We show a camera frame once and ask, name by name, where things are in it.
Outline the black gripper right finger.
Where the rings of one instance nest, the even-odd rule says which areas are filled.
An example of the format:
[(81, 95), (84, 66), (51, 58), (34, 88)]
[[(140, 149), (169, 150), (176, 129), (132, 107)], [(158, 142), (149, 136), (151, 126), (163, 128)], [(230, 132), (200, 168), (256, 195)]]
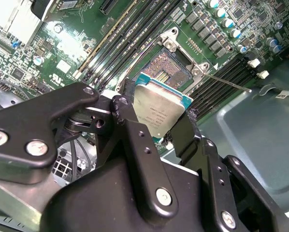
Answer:
[(289, 218), (239, 158), (222, 158), (185, 111), (170, 130), (180, 165), (200, 177), (202, 224), (208, 232), (289, 232)]

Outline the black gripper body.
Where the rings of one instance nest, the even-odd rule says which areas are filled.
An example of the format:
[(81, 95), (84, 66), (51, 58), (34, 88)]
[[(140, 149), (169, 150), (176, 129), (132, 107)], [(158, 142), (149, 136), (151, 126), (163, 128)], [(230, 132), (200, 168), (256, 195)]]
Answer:
[(199, 177), (163, 160), (179, 203), (164, 226), (137, 210), (126, 162), (117, 158), (58, 191), (44, 209), (42, 232), (203, 232)]

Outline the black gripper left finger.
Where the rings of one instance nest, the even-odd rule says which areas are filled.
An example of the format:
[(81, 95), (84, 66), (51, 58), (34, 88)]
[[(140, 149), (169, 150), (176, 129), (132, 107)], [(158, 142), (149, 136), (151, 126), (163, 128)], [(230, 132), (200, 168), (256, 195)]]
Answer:
[[(74, 83), (34, 99), (0, 109), (0, 180), (37, 184), (51, 173), (57, 159), (59, 133), (68, 118), (99, 100), (97, 91)], [(137, 206), (150, 222), (166, 222), (178, 212), (178, 202), (146, 125), (137, 121), (127, 99), (114, 96), (110, 103), (114, 123), (109, 154), (115, 142), (122, 142)], [(171, 199), (161, 203), (159, 189)]]

